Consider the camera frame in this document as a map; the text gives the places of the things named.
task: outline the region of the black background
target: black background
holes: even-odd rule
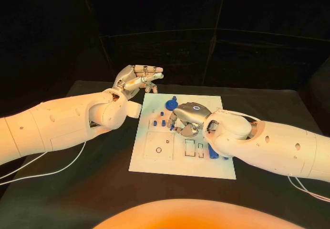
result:
[[[330,135],[329,11],[320,0],[7,1],[0,115],[147,64],[164,68],[161,84],[297,90]]]

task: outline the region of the black cloth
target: black cloth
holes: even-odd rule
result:
[[[101,92],[112,83],[76,81],[68,96]],[[219,95],[223,108],[320,133],[291,90],[160,85],[160,93]],[[133,101],[143,103],[144,92]],[[285,176],[233,158],[236,180],[128,172],[138,119],[87,142],[82,155],[61,173],[14,182],[0,201],[0,228],[91,228],[125,209],[151,201],[196,198],[228,202],[278,216],[307,228],[329,226],[329,203],[298,191]],[[16,177],[56,171],[82,145],[50,152]],[[330,184],[303,179],[329,195]]]

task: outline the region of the dark fabric surface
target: dark fabric surface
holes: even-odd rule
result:
[[[112,83],[76,81],[68,96],[110,88]],[[262,120],[320,133],[300,96],[291,90],[254,90],[160,85],[169,94],[222,96],[223,108]],[[133,101],[143,103],[140,92]],[[329,204],[290,184],[287,177],[233,159],[236,180],[128,172],[138,119],[87,142],[82,155],[61,173],[14,182],[0,201],[1,228],[91,228],[125,209],[161,199],[196,198],[228,202],[307,228],[329,226]],[[16,177],[55,171],[69,164],[82,145],[50,152]],[[329,195],[329,183],[303,179]]]

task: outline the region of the robotic hand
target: robotic hand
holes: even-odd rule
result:
[[[0,118],[0,164],[69,148],[117,129],[127,116],[138,118],[141,105],[128,100],[138,88],[157,93],[151,81],[163,78],[161,72],[157,67],[128,65],[104,92],[48,101]]]
[[[209,109],[197,103],[179,105],[167,127],[185,137],[199,131],[215,152],[238,157],[267,171],[330,182],[330,138],[290,125],[257,121],[242,113]],[[180,119],[185,128],[174,127]]]

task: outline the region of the blue object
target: blue object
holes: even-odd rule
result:
[[[164,104],[169,111],[173,111],[177,108],[177,98],[173,97],[172,100],[169,100]]]
[[[219,158],[219,154],[213,151],[210,145],[209,145],[209,154],[210,154],[210,159],[218,159]]]

